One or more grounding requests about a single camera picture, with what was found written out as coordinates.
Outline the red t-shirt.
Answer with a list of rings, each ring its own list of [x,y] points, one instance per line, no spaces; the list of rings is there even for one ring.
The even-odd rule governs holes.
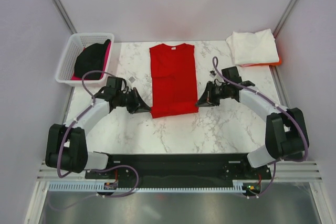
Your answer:
[[[154,119],[198,112],[194,51],[190,44],[150,48]]]

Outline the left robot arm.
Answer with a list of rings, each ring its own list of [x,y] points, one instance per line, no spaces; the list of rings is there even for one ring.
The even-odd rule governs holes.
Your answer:
[[[82,112],[64,124],[50,127],[45,164],[55,168],[60,178],[84,170],[96,170],[103,178],[111,178],[115,165],[108,161],[108,154],[88,151],[86,137],[99,121],[118,107],[126,108],[130,114],[151,111],[137,89],[130,89],[125,79],[108,77],[106,85],[92,96]]]

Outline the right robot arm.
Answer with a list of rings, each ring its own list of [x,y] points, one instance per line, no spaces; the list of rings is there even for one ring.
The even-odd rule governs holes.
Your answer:
[[[309,147],[303,113],[277,105],[262,94],[251,81],[242,80],[236,67],[222,70],[222,82],[209,81],[196,103],[197,107],[219,106],[222,99],[234,99],[254,111],[266,123],[265,143],[247,154],[240,172],[248,179],[259,173],[259,167],[280,159],[302,162]]]

